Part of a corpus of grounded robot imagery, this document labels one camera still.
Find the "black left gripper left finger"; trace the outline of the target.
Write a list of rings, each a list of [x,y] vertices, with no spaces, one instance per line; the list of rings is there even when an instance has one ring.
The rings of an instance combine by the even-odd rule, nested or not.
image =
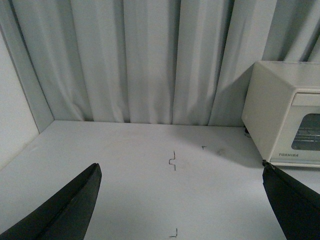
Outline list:
[[[83,240],[102,180],[93,163],[37,209],[4,231],[2,240]]]

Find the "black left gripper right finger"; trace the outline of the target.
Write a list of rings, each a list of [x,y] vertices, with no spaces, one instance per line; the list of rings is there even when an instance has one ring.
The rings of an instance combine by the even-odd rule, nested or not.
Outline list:
[[[320,194],[264,160],[262,179],[270,206],[288,240],[320,238]]]

